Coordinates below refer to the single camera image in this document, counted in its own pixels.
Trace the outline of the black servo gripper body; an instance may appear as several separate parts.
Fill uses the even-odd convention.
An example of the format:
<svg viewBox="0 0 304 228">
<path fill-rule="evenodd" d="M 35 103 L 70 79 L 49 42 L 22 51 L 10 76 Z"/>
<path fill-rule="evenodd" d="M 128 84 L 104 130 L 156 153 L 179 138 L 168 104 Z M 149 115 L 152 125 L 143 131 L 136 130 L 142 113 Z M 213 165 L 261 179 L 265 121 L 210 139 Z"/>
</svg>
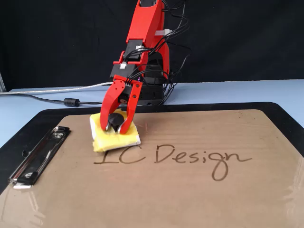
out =
<svg viewBox="0 0 304 228">
<path fill-rule="evenodd" d="M 144 64 L 114 64 L 110 77 L 112 78 L 113 82 L 142 82 L 141 77 L 143 76 L 143 70 Z"/>
</svg>

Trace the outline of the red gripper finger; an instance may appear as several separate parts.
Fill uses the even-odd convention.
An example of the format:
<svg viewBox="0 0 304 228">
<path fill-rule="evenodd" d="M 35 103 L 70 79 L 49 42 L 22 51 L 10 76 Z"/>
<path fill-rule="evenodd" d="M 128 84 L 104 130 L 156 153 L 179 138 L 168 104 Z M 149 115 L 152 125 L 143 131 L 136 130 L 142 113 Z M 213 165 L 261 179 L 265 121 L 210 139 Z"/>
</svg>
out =
<svg viewBox="0 0 304 228">
<path fill-rule="evenodd" d="M 121 95 L 124 89 L 124 81 L 114 81 L 106 92 L 100 111 L 100 126 L 102 130 L 108 130 L 109 115 L 118 107 L 118 97 Z"/>
<path fill-rule="evenodd" d="M 122 93 L 118 96 L 119 103 L 127 104 L 127 117 L 118 128 L 119 134 L 127 133 L 128 129 L 130 128 L 137 107 L 142 85 L 142 82 L 125 82 L 125 87 Z"/>
</svg>

